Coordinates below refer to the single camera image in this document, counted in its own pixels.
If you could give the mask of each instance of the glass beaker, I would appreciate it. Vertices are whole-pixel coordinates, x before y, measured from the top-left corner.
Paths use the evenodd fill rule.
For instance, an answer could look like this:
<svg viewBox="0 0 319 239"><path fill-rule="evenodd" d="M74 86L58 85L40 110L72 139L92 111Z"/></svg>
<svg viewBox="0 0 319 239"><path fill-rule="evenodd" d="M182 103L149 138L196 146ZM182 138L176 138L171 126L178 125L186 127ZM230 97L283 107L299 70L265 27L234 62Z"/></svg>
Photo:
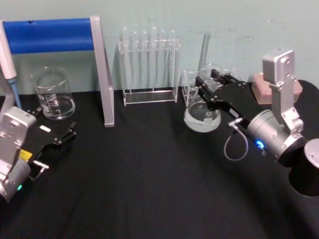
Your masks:
<svg viewBox="0 0 319 239"><path fill-rule="evenodd" d="M43 114L50 120L62 120L73 114L75 103L63 67L44 67L30 79Z"/></svg>
<svg viewBox="0 0 319 239"><path fill-rule="evenodd" d="M215 81L219 76L211 77L211 71L215 69L219 73L221 68L215 64L205 64L199 69L198 76L205 82L208 88L214 92L220 83ZM198 94L198 89L188 104L184 114L186 125L197 132L210 132L218 128L221 122L220 111L211 111L206 102Z"/></svg>

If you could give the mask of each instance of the clear acrylic rack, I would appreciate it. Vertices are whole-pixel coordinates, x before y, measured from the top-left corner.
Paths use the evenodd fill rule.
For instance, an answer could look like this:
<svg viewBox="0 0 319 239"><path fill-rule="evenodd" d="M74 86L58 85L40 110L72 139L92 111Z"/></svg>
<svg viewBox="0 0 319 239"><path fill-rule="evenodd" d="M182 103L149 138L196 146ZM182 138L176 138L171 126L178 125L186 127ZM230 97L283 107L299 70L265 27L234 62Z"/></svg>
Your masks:
<svg viewBox="0 0 319 239"><path fill-rule="evenodd" d="M177 102L180 43L175 31L151 33L125 27L118 43L124 105Z"/></svg>

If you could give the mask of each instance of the white sticker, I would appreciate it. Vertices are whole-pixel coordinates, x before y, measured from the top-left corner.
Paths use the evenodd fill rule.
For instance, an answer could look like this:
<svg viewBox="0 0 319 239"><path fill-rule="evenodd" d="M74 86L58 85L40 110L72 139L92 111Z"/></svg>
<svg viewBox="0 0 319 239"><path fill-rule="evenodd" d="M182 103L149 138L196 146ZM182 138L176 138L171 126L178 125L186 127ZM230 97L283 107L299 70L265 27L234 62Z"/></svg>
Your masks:
<svg viewBox="0 0 319 239"><path fill-rule="evenodd" d="M235 118L238 118L239 117L239 114L234 111L232 108L230 108L229 112L235 117Z"/></svg>
<svg viewBox="0 0 319 239"><path fill-rule="evenodd" d="M42 130L44 130L44 131L46 131L46 132L48 132L48 133L51 132L51 129L48 128L48 127L45 127L44 125L41 125L39 128L42 129Z"/></svg>

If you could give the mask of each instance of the gray cable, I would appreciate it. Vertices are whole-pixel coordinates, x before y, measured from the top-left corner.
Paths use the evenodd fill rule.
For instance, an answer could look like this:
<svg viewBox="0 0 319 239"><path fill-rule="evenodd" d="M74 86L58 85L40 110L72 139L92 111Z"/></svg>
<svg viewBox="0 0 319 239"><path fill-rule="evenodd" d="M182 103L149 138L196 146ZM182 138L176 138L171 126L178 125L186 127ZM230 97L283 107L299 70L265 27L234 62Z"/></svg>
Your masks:
<svg viewBox="0 0 319 239"><path fill-rule="evenodd" d="M225 142L225 145L224 145L224 155L227 159L231 160L231 161L239 161L239 160L242 160L244 157L246 157L247 153L248 153L248 140L247 140L247 137L243 134L242 131L239 130L239 128L236 126L236 125L233 125L232 126L243 138L244 138L244 141L246 143L246 151L245 153L243 154L243 156L241 156L240 158L231 158L227 155L227 152L226 152L226 148L227 148L227 144L232 136L232 134L228 137L228 139L226 140Z"/></svg>

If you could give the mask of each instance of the yellow label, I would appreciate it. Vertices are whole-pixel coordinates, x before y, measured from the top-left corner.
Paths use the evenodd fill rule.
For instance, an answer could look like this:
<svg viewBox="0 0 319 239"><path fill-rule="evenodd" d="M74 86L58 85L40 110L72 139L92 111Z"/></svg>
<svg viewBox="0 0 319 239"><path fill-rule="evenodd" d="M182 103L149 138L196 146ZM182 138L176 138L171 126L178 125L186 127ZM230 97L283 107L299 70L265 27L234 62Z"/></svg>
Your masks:
<svg viewBox="0 0 319 239"><path fill-rule="evenodd" d="M20 156L19 158L21 158L24 162L28 162L29 159L31 158L32 153L25 151L25 150L20 150Z"/></svg>

